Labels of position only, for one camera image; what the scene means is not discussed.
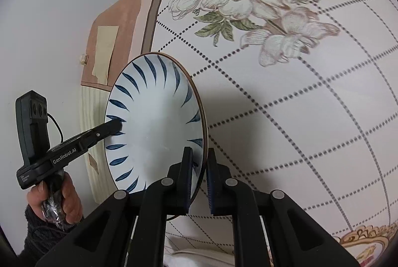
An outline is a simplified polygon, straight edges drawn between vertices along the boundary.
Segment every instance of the black cable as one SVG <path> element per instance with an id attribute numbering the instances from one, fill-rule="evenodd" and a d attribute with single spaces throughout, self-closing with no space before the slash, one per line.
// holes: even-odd
<path id="1" fill-rule="evenodd" d="M 50 119 L 53 121 L 53 123 L 56 125 L 56 127 L 58 128 L 59 134 L 61 135 L 61 143 L 64 142 L 64 136 L 62 134 L 61 128 L 58 126 L 58 123 L 55 121 L 55 119 L 53 118 L 53 116 L 51 114 L 49 114 L 47 112 L 47 115 L 50 117 Z"/>
<path id="2" fill-rule="evenodd" d="M 179 215 L 174 215 L 174 216 L 172 216 L 172 217 L 166 219 L 166 221 L 174 220 L 174 219 L 177 218 L 177 217 L 179 217 Z"/>

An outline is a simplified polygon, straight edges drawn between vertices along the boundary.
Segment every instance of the human hand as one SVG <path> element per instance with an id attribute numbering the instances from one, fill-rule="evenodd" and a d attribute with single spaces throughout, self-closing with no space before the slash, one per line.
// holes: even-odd
<path id="1" fill-rule="evenodd" d="M 65 212 L 66 222 L 74 224 L 79 222 L 83 216 L 82 202 L 76 193 L 73 182 L 68 173 L 64 173 L 64 181 L 62 182 L 61 192 L 63 196 L 62 208 Z M 43 221 L 45 218 L 41 210 L 41 202 L 46 200 L 49 196 L 47 185 L 41 181 L 39 185 L 33 186 L 26 195 L 27 202 L 32 208 L 33 212 Z"/>

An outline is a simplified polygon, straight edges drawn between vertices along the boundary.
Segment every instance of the plate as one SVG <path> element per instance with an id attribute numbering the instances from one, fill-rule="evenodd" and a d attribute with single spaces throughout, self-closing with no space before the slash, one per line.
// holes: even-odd
<path id="1" fill-rule="evenodd" d="M 191 199 L 202 182 L 207 158 L 207 125 L 190 75 L 172 57 L 143 54 L 123 69 L 112 88 L 105 122 L 122 130 L 104 140 L 109 170 L 118 189 L 146 189 L 193 150 Z"/>

